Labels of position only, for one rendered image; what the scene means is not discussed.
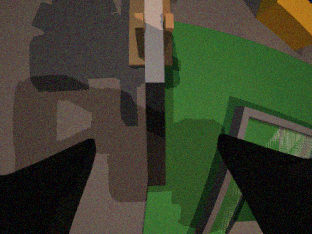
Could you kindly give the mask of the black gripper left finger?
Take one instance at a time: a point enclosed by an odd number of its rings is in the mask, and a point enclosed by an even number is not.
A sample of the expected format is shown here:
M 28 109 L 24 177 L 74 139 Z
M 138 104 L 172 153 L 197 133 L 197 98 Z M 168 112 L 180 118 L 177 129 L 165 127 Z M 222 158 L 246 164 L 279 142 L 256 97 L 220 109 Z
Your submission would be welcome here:
M 8 234 L 69 234 L 95 161 L 93 138 L 0 174 L 0 224 Z

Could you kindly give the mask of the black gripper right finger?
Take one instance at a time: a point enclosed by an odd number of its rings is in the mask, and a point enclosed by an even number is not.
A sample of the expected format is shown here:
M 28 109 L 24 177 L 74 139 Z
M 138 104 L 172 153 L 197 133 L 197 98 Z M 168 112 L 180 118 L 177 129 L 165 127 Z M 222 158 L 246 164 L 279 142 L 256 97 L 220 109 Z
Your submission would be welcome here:
M 312 158 L 219 134 L 217 148 L 263 234 L 292 234 L 312 210 Z

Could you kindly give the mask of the orange rectangular block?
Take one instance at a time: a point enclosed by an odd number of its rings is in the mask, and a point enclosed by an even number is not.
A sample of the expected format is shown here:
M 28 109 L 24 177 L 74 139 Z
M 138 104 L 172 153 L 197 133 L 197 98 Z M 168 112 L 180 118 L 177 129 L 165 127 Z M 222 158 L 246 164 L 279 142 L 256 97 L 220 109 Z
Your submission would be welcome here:
M 261 0 L 256 18 L 293 50 L 312 45 L 312 4 L 309 0 Z

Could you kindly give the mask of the green rectangular mat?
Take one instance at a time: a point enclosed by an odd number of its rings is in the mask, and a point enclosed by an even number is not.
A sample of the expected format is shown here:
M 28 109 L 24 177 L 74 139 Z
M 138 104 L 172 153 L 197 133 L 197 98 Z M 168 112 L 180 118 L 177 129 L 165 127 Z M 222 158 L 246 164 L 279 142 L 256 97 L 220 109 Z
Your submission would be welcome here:
M 143 234 L 193 234 L 235 106 L 312 129 L 312 65 L 219 30 L 173 21 L 164 66 L 165 185 L 148 186 Z

